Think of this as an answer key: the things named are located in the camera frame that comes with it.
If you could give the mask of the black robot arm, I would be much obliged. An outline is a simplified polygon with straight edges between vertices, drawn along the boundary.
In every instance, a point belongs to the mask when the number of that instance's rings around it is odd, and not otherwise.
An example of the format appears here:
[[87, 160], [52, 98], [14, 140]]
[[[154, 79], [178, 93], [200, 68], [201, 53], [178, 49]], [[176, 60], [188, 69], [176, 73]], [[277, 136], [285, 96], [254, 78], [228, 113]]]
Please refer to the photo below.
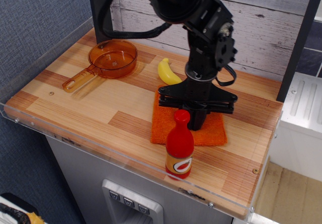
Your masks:
[[229, 63], [235, 60], [232, 14], [220, 0], [149, 0], [155, 13], [169, 24], [182, 24], [188, 32], [189, 60], [187, 78], [178, 84], [161, 87], [159, 105], [187, 110], [190, 130], [199, 130], [211, 112], [233, 113], [237, 96], [213, 84], [218, 72], [226, 69], [233, 78]]

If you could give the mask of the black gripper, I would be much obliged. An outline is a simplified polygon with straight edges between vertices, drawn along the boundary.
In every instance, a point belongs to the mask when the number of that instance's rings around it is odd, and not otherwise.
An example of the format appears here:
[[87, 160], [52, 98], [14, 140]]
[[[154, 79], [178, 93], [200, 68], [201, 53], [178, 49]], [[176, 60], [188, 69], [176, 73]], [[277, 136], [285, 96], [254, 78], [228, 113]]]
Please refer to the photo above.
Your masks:
[[231, 114], [237, 95], [215, 86], [211, 81], [201, 82], [186, 78], [183, 82], [160, 87], [159, 105], [172, 108], [187, 108], [189, 129], [199, 130], [208, 113]]

